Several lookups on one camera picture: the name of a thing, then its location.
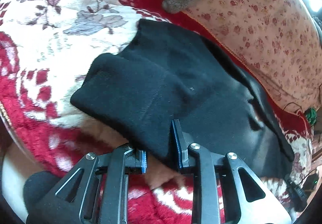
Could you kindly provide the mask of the black pants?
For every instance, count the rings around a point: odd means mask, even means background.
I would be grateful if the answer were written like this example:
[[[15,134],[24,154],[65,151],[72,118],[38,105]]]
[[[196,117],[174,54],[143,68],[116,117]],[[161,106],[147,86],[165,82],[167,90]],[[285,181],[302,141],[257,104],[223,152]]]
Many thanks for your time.
[[[194,142],[235,152],[260,177],[282,179],[293,167],[262,85],[217,44],[170,23],[139,20],[121,53],[93,61],[70,102],[171,169],[179,165],[175,119]]]

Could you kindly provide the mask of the green object at bed edge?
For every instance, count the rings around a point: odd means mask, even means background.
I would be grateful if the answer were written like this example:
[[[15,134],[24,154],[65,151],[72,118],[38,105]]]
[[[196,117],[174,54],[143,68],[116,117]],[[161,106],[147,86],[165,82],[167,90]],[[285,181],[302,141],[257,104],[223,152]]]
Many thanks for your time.
[[[317,122],[317,111],[315,108],[308,108],[304,115],[310,125],[314,125]]]

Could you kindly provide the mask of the pink floral quilt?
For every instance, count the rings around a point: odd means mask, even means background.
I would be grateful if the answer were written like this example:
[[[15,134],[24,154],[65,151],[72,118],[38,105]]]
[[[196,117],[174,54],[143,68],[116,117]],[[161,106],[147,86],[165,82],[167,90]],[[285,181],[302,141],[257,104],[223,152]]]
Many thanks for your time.
[[[182,12],[241,59],[279,107],[321,108],[321,31],[302,0],[198,0]]]

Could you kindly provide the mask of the red white floral blanket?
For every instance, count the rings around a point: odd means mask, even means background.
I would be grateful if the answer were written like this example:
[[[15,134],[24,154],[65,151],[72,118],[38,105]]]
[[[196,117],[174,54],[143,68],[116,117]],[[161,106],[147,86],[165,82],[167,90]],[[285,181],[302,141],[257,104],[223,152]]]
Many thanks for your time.
[[[128,139],[73,106],[93,61],[117,55],[133,40],[139,20],[166,22],[217,44],[265,89],[246,64],[201,23],[166,13],[162,0],[1,0],[1,115],[11,132],[45,168],[64,175],[88,152],[106,153]],[[290,112],[265,89],[295,158],[296,182],[310,171],[312,129],[304,111]],[[130,223],[189,223],[193,187],[148,153],[147,172],[131,176]],[[292,220],[298,218],[284,178],[260,177]]]

